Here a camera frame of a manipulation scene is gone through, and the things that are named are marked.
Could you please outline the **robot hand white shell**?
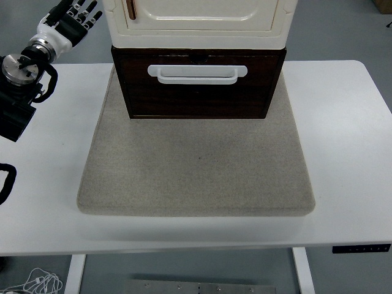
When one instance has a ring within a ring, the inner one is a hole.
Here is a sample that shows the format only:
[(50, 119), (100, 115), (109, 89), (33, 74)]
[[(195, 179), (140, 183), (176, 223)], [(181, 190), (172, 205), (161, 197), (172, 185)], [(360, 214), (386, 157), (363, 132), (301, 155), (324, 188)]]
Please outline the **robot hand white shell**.
[(56, 55), (73, 50), (102, 16), (97, 1), (84, 7), (84, 1), (60, 1), (43, 17), (35, 39), (42, 39)]

